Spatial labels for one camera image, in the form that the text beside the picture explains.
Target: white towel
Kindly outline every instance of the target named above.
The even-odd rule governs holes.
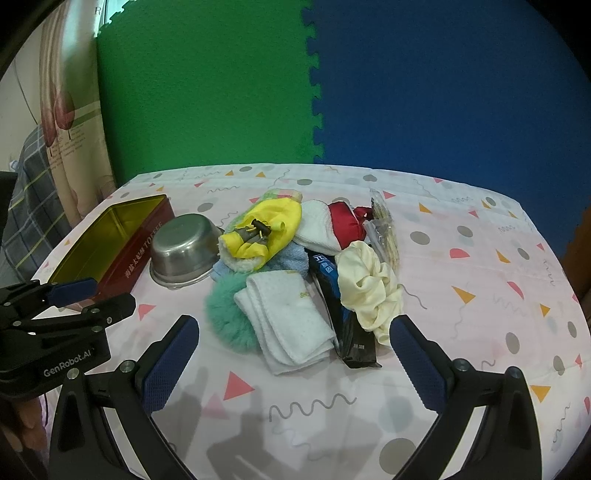
[[[324,255],[336,255],[341,251],[327,204],[320,200],[301,204],[301,221],[294,242]]]
[[[299,370],[329,356],[334,333],[298,272],[253,274],[234,301],[251,321],[273,374]]]

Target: white fabric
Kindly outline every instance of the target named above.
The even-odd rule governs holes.
[[[336,255],[341,251],[327,204],[320,200],[301,204],[301,222],[294,242],[324,255]]]
[[[339,272],[340,302],[357,314],[378,343],[390,345],[390,323],[402,313],[402,288],[387,263],[380,263],[365,242],[352,242],[335,257]]]
[[[334,334],[294,270],[256,273],[234,301],[251,321],[269,369],[299,370],[329,355]]]

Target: pink tablecloth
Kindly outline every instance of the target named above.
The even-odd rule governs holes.
[[[451,358],[525,373],[540,429],[543,472],[551,479],[588,429],[589,330],[568,281],[519,203],[501,194],[407,173],[322,165],[194,167],[142,174],[99,205],[48,257],[46,281],[73,242],[108,205],[166,193],[176,215],[200,212],[217,225],[269,188],[298,189],[304,200],[369,205],[383,192],[394,217],[405,311]],[[382,369],[350,370],[335,356],[275,377],[261,355],[240,355],[211,332],[203,299],[211,279],[172,291],[146,269],[133,295],[138,309],[108,331],[112,359],[137,359],[181,314],[198,319],[201,339],[155,421],[200,479],[371,479],[393,477],[429,429],[398,359],[379,350]],[[57,395],[50,395],[55,405]],[[476,433],[469,425],[446,474],[457,471]],[[116,418],[122,453],[142,472]]]

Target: metal bowl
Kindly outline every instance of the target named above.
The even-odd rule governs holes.
[[[217,238],[221,234],[198,213],[165,223],[152,239],[152,279],[163,287],[180,288],[207,277],[218,259]]]

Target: blue foam mat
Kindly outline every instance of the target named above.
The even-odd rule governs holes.
[[[525,0],[315,0],[303,18],[317,163],[503,193],[564,254],[591,194],[591,84]]]

